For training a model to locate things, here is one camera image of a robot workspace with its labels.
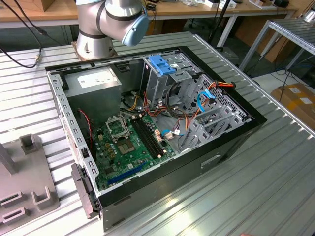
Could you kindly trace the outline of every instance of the wooden desk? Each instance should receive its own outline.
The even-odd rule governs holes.
[[[287,15],[290,18],[297,10],[294,5],[277,10],[262,10],[252,5],[248,0],[238,4],[236,8],[228,9],[224,16],[230,17],[218,46],[223,46],[237,17],[239,16],[261,16],[261,15]],[[74,25],[78,24],[76,5],[73,0],[56,0],[46,12],[25,10],[29,18],[38,26]],[[216,14],[216,8],[209,8],[203,4],[198,6],[186,6],[181,2],[169,3],[159,2],[157,4],[156,20],[190,19],[190,18],[212,18]],[[154,14],[148,11],[149,18]],[[8,9],[0,9],[0,28],[23,27],[23,24]]]

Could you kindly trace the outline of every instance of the sticker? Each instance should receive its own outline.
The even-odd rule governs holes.
[[[309,100],[307,97],[301,97],[300,99],[301,99],[302,102],[304,102],[305,104],[312,104],[312,101]]]
[[[117,78],[113,76],[109,70],[105,70],[105,71],[90,74],[90,75],[79,76],[78,81],[81,87],[84,89],[91,86],[115,82],[117,81]]]
[[[301,91],[297,87],[290,88],[292,93],[301,93]]]

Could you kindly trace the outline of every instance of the white label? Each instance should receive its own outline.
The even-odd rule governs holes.
[[[127,166],[128,166],[129,169],[132,169],[132,168],[133,168],[133,165],[132,165],[131,163],[128,164]]]
[[[290,88],[292,93],[301,93],[301,91],[297,87]]]
[[[302,100],[302,102],[304,102],[305,104],[312,104],[312,101],[309,100],[307,97],[302,97],[300,98]]]
[[[115,82],[117,79],[112,75],[112,73],[110,73],[110,71],[105,70],[91,75],[79,76],[78,81],[82,88],[87,88],[95,85]]]
[[[179,129],[174,130],[174,134],[179,135],[180,133],[181,133],[181,131]]]

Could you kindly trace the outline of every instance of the metal table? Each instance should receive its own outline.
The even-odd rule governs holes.
[[[186,45],[268,121],[226,162],[126,219],[107,235],[284,235],[315,231],[315,133],[224,59],[188,32],[145,37],[120,54]],[[11,53],[33,62],[37,50]],[[0,55],[0,142],[36,133],[42,138],[61,206],[14,231],[25,235],[102,235],[88,220],[70,175],[74,162],[49,89],[44,67],[78,61],[71,46],[46,48],[42,63],[24,69]]]
[[[286,67],[287,70],[290,69],[291,66],[293,66],[293,64],[301,56],[304,50],[315,55],[315,26],[303,21],[303,19],[271,20],[266,22],[261,32],[257,36],[255,42],[253,43],[252,47],[246,54],[242,64],[240,65],[240,70],[244,71],[253,54],[255,53],[258,45],[260,44],[269,29],[275,30],[276,33],[272,36],[261,55],[265,55],[266,52],[270,50],[270,48],[276,42],[277,38],[279,38],[280,34],[302,48]]]

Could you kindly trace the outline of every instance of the green motherboard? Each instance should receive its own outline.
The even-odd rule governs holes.
[[[149,116],[141,119],[148,130],[157,129]],[[157,141],[159,147],[164,151],[164,155],[160,158],[152,157],[131,122],[131,120],[126,120],[125,126],[129,132],[129,138],[119,139],[116,143],[113,141],[112,135],[124,130],[119,122],[111,124],[111,130],[105,125],[93,132],[96,140],[96,165],[99,170],[96,183],[99,190],[104,190],[175,155],[166,141],[163,141],[163,144]],[[156,139],[154,132],[149,135]]]

